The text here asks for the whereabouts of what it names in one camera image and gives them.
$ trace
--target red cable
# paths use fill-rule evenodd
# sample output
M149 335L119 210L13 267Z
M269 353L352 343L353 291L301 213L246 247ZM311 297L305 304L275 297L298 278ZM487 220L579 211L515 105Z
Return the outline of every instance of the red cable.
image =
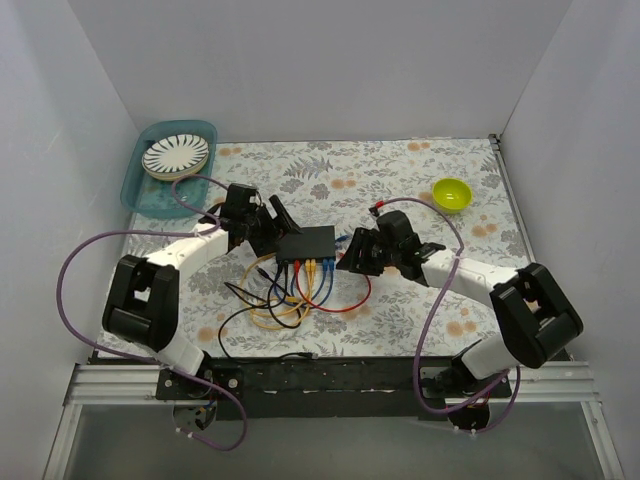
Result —
M296 287L298 288L298 292L300 293L300 296L302 297L302 299L305 302L307 302L313 308L317 308L320 311L329 312L329 313L350 312L351 310L355 310L356 308L358 308L359 306L364 304L364 302L366 302L369 299L369 297L371 296L371 280L369 280L369 277L367 277L366 275L363 275L363 277L367 280L367 284L369 285L369 290L367 291L367 295L362 300L360 300L360 302L358 302L355 305L352 305L350 307L347 307L347 308L341 308L339 310L332 310L331 308L324 308L324 307L321 307L319 305L316 305L315 303L313 303L311 300L309 300L307 297L304 296L304 293L302 293L302 289L300 288L300 279L298 277L298 273L299 272L300 272L300 263L298 261L296 261L296 263L295 263L295 275L296 275Z

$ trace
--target table surface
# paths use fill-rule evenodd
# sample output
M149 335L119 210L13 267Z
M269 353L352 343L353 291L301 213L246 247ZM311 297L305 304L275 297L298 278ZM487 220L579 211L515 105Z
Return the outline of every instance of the table surface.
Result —
M429 201L436 180L462 178L473 190L473 203L451 219L465 241L465 255L511 267L529 262L488 140L222 144L217 148L213 177L224 183L257 185L265 199L277 194L300 226L335 225L338 236L351 234L360 226L373 227L375 222L368 208L378 200L414 196ZM212 187L207 204L223 199L224 192ZM423 242L456 247L453 233L432 211L412 203L394 204L393 208L408 215ZM167 221L136 215L133 228L186 232L198 218L196 215ZM169 242L171 239L163 237L129 236L125 251L146 255ZM254 259L245 243L205 265L181 287L179 328L213 356L222 355L217 340L220 325L242 308L223 282L239 282ZM275 270L273 260L264 266L268 271ZM296 330L263 330L251 323L248 314L242 314L221 332L225 347L234 356L277 356L302 350L323 356L413 355L438 291L403 279L394 268L373 278L372 283L371 298L358 310L343 314L314 311ZM254 274L248 288L265 294L267 285ZM336 272L333 294L326 305L351 305L365 292L362 277ZM492 310L448 294L431 327L424 354L453 355L497 331ZM141 353L106 332L101 332L99 341L112 348Z

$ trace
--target teal container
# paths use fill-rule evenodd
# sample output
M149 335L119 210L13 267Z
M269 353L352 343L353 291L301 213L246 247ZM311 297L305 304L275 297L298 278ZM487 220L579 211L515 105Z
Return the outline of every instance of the teal container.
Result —
M142 167L142 155L151 145L171 135L181 134L198 135L207 141L209 159L198 173L211 176L218 141L218 132L213 125L202 120L172 120L156 123L140 134L133 149L120 192L120 201L126 208L152 218L181 218L196 215L174 200L171 195L172 182L156 180ZM176 191L183 201L202 209L207 200L209 183L200 178L190 178L180 182Z

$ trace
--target white plate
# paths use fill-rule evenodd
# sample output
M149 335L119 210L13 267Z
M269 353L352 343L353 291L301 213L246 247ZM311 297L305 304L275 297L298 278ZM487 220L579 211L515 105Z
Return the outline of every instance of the white plate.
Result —
M173 135L154 143L142 156L142 166L154 176L176 176L204 164L209 144L196 135Z
M182 170L179 173L154 173L154 172L150 172L149 170L147 170L144 167L144 165L142 165L142 168L144 169L145 172L147 172L150 176L152 176L156 180L160 180L162 182L173 182L174 180L176 180L178 178L181 178L181 177L184 177L185 175L190 175L192 173L198 173L200 170L202 170L204 168L206 163L207 162L200 162L195 167L188 168L186 170Z

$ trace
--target black cable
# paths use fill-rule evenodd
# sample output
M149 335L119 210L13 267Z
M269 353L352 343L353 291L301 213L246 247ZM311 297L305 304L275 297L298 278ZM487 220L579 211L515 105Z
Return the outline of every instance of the black cable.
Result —
M278 279L280 278L280 275L282 274L283 270L284 270L284 284L286 289L286 285L288 283L287 272L289 272L289 269L285 267L286 265L284 264L278 265L278 271L276 272L276 276L274 277L273 283L271 284L271 286L269 287L269 291L267 292L267 299L271 298L271 292L273 292L274 286L278 283ZM284 299L285 299L285 296L283 295L280 301L275 305L271 305L270 302L267 302L267 310L269 310L269 315L271 315L271 318L273 318L273 320L283 328L288 328L289 330L295 330L296 328L300 328L300 325L302 325L302 322L298 322L295 325L287 325L286 323L280 321L280 319L276 316L276 314L273 313L273 307L279 307L280 305L282 305L284 303Z
M287 284L287 273L285 270L285 285ZM269 281L271 282L271 286L269 287L269 292L267 294L267 298L270 298L270 294L273 291L274 285L278 285L277 281L278 281L278 277L279 274L276 275L276 277L271 280L269 279ZM243 288L238 287L237 285L233 285L232 283L229 282L224 282L224 285L229 288L229 290L231 290L234 294L236 294L236 296L239 296L238 293L235 291L235 289L242 291L243 293L246 293L247 295L256 298L257 300L260 300L263 302L262 305L254 305L251 304L250 302L248 302L245 298L239 296L243 302L249 304L250 306L242 308L240 310L238 310L237 312L232 313L229 317L227 317L225 319L224 322L222 322L222 324L220 325L220 328L218 329L218 343L220 344L220 348L222 349L222 352L225 354L225 356L231 360L232 362L238 363L238 364L252 364L252 363L270 363L270 362L279 362L282 360L287 359L288 357L300 357L303 359L308 359L308 360L313 360L316 358L316 355L311 353L311 352L290 352L290 353L285 353L284 355L281 355L277 358L261 358L261 359L256 359L256 360L250 360L250 361L242 361L239 360L237 358L234 358L231 356L231 354L227 351L227 349L224 347L224 344L222 343L222 331L224 330L224 328L226 327L226 325L233 320L235 317L237 317L238 315L240 315L241 313L245 313L248 312L249 310L264 310L264 309L268 309L269 307L273 308L274 306L278 306L281 305L283 300L281 300L278 304L271 306L270 302L267 302L265 299L263 299L262 297L258 297L257 295L252 294L251 292L246 291ZM286 291L286 287L284 289L285 292L285 297L287 296L287 291ZM296 313L298 314L298 318L301 317L300 314L300 309L296 309Z
M287 273L288 273L289 266L285 265L285 268L287 269ZM271 278L271 275L269 275L264 268L257 267L256 270L258 271L258 273L262 277L267 279L269 281L269 283L273 283L274 282L274 280ZM276 283L276 288L278 288L286 297L292 297L293 296L293 292L291 294L289 294L289 290L287 290L287 285L285 285L284 288L283 288L282 285L280 285L279 283Z
M257 295L254 295L253 293L245 290L242 287L239 287L238 285L234 285L233 283L229 283L229 282L224 282L224 286L227 287L229 290L231 290L231 293L233 293L236 297L238 297L240 300L242 300L244 303L246 303L247 305L251 306L251 307L260 307L260 305L256 305L254 303L249 302L246 298L244 298L242 295L240 295L238 293L238 291L244 293L245 295L249 296L249 297L253 297L256 300L260 300L262 302L262 305L266 306L266 300L262 297L259 297Z

